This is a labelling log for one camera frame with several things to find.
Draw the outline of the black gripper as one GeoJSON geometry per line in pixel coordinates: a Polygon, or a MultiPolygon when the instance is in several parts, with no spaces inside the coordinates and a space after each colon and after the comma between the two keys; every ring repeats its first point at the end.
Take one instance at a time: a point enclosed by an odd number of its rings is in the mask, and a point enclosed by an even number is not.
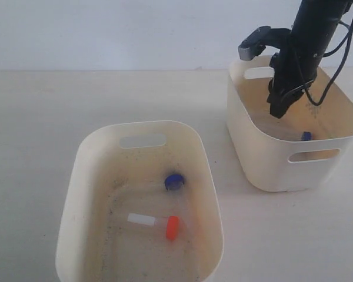
{"type": "Polygon", "coordinates": [[[283,46],[269,63],[274,76],[269,82],[269,113],[282,118],[317,77],[320,53],[306,53],[294,46],[283,46]]]}

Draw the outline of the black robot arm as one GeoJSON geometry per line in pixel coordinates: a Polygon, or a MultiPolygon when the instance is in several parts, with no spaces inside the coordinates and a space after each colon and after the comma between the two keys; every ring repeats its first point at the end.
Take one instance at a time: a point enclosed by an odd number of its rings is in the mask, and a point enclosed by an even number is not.
{"type": "Polygon", "coordinates": [[[270,61],[270,115],[281,118],[317,77],[317,68],[337,26],[351,4],[348,1],[302,1],[291,32],[270,61]]]}

